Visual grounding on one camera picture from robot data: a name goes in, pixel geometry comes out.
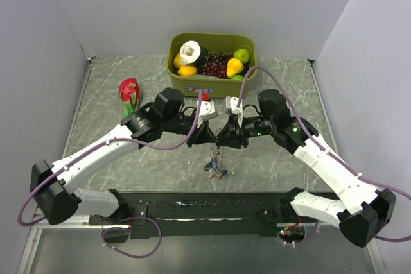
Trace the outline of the large silver toothed keyring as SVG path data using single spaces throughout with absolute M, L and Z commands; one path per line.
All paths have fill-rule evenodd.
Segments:
M 224 164 L 224 147 L 217 146 L 216 144 L 214 144 L 213 147 L 212 147 L 212 152 L 213 153 L 212 153 L 210 161 L 212 161 L 212 160 L 221 160 Z M 212 169 L 210 169 L 209 172 L 211 173 L 211 176 L 214 173 L 214 171 Z

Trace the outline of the blue tag key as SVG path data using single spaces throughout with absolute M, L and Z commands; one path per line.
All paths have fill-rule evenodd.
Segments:
M 212 170 L 214 171 L 213 175 L 217 174 L 216 178 L 221 179 L 223 176 L 228 175 L 228 170 L 224 168 L 224 164 L 221 160 L 212 160 L 212 162 L 213 162 Z

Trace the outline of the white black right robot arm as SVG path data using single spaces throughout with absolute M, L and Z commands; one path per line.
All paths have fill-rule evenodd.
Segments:
M 294 188 L 280 199 L 282 217 L 290 222 L 307 217 L 329 223 L 358 247 L 366 246 L 392 217 L 396 196 L 365 183 L 338 162 L 338 155 L 305 119 L 292 116 L 285 97 L 276 89 L 258 94 L 259 114 L 244 117 L 237 97 L 225 99 L 229 119 L 217 145 L 245 148 L 248 139 L 269 135 L 274 142 L 310 167 L 336 194 L 335 200 Z

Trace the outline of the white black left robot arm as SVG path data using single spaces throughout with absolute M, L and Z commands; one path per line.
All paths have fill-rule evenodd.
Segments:
M 141 149 L 174 150 L 183 144 L 212 144 L 216 141 L 208 122 L 217 118 L 212 101 L 199 96 L 193 113 L 185 114 L 184 95 L 165 88 L 153 102 L 122 119 L 109 133 L 84 149 L 52 164 L 36 162 L 31 170 L 30 198 L 33 198 L 50 225 L 65 222 L 75 214 L 105 216 L 119 224 L 128 206 L 115 189 L 90 191 L 84 181 L 106 165 Z

